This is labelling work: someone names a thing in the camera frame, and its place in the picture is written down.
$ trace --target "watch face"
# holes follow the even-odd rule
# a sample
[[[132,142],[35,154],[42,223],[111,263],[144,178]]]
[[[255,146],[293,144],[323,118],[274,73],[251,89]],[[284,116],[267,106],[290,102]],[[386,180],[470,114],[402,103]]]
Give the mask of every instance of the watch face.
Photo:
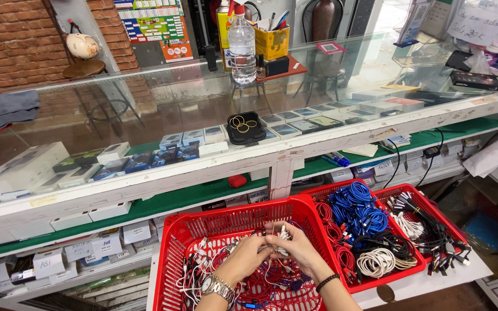
[[[203,285],[201,286],[201,291],[202,291],[202,292],[206,292],[206,291],[207,291],[207,289],[209,289],[209,287],[211,286],[211,282],[212,282],[211,277],[206,278],[206,279],[203,281]]]

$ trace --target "spray can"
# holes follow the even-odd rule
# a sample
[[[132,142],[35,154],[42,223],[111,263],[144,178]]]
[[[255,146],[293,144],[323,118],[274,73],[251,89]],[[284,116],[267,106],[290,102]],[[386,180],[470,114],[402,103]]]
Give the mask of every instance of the spray can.
[[[228,14],[230,1],[222,0],[220,7],[216,9],[216,22],[218,24],[218,38],[220,40],[220,53],[222,54],[222,66],[224,71],[232,71],[230,62],[230,45],[228,43],[228,30],[230,29],[233,12]]]

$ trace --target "red plastic basket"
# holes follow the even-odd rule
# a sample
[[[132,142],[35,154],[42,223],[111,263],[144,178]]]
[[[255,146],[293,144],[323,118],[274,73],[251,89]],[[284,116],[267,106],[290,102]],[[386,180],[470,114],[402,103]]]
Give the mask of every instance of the red plastic basket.
[[[434,208],[432,206],[432,204],[430,204],[426,200],[426,198],[424,198],[424,196],[422,194],[420,194],[420,192],[415,187],[412,187],[409,184],[401,184],[401,185],[397,185],[394,187],[389,187],[389,188],[384,189],[384,190],[376,191],[375,194],[376,194],[376,197],[378,198],[378,201],[382,202],[382,204],[384,206],[389,207],[386,203],[389,200],[389,197],[400,195],[402,192],[410,192],[412,195],[412,201],[414,201],[414,203],[416,203],[416,205],[418,205],[418,207],[421,210],[425,210],[428,214],[432,215],[433,218],[439,220],[439,222],[441,222],[441,223],[444,223],[447,226],[447,228],[449,228],[449,232],[451,232],[453,237],[468,244],[468,242],[462,236],[462,234],[460,234],[460,232],[458,232],[458,230],[456,230],[453,227],[451,222],[449,222],[443,216],[441,211],[439,211],[439,209],[437,209],[437,208]],[[412,213],[405,213],[404,216],[409,221],[419,221],[418,217]],[[455,251],[460,252],[461,250],[458,247],[455,247]],[[431,254],[424,254],[424,258],[425,258],[426,263],[430,263],[430,262],[432,262],[433,256]]]
[[[349,186],[353,181],[360,181],[364,185],[366,183],[362,179],[351,179],[351,180],[346,180],[346,181],[340,181],[339,183],[335,184],[330,184],[330,185],[325,185],[321,187],[316,187],[314,189],[309,189],[301,192],[300,194],[308,194],[312,197],[316,197],[317,199],[324,200],[328,198],[329,194],[334,193],[337,189],[340,189],[342,187],[347,187]],[[388,225],[391,227],[391,231],[395,235],[400,235],[400,236],[405,236],[403,233],[403,230],[399,227],[399,225],[395,222],[395,219],[392,217],[387,218]],[[394,280],[402,279],[404,277],[410,276],[412,274],[424,271],[426,268],[426,263],[424,257],[418,252],[418,250],[415,251],[414,253],[414,258],[418,261],[415,267],[412,267],[410,269],[406,269],[403,271],[399,271],[397,269],[393,269],[390,274],[383,276],[381,278],[368,278],[363,276],[363,281],[362,284],[358,284],[357,282],[354,282],[353,284],[347,284],[349,288],[349,293],[354,294],[358,292],[365,291],[370,288],[378,287],[380,285],[384,285],[390,282],[393,282]],[[339,266],[339,263],[337,260],[335,260],[335,263],[337,264],[337,268],[340,270],[341,266]]]
[[[219,250],[226,245],[219,239],[228,243],[234,237],[239,240],[254,230],[263,228],[265,223],[282,220],[293,220],[301,225],[322,258],[332,270],[341,273],[339,265],[336,264],[334,253],[329,246],[322,222],[314,208],[314,202],[308,195],[294,195],[286,199],[215,211],[170,215],[164,220],[153,311],[182,309],[182,293],[176,287],[176,280],[182,276],[183,259],[187,254],[194,252],[194,246],[199,244],[204,237],[217,238],[212,240],[212,246],[203,247],[210,253],[211,250]],[[305,283],[301,289],[313,287],[315,285],[310,281]],[[285,307],[289,310],[326,311],[326,307],[321,302],[316,290],[312,290],[309,294],[287,300]],[[279,307],[274,306],[266,308],[280,310]],[[245,307],[236,304],[234,310],[241,309],[245,309]]]

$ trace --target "nail polish bottle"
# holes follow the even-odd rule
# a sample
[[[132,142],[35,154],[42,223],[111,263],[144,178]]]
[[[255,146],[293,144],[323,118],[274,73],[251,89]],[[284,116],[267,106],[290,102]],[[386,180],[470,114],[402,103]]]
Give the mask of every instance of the nail polish bottle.
[[[265,56],[259,54],[259,63],[257,64],[257,77],[259,79],[266,78]]]

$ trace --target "black tray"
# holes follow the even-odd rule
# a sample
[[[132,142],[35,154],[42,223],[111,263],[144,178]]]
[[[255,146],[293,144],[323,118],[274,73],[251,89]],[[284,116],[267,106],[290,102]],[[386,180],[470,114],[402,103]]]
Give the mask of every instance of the black tray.
[[[240,133],[239,131],[230,126],[230,119],[235,116],[243,117],[245,123],[247,123],[248,121],[255,121],[257,122],[257,126],[249,128],[249,131],[247,131],[247,133]],[[238,113],[229,116],[226,122],[226,132],[228,133],[230,142],[233,145],[246,145],[249,143],[259,142],[266,138],[265,129],[262,127],[259,115],[255,111]]]

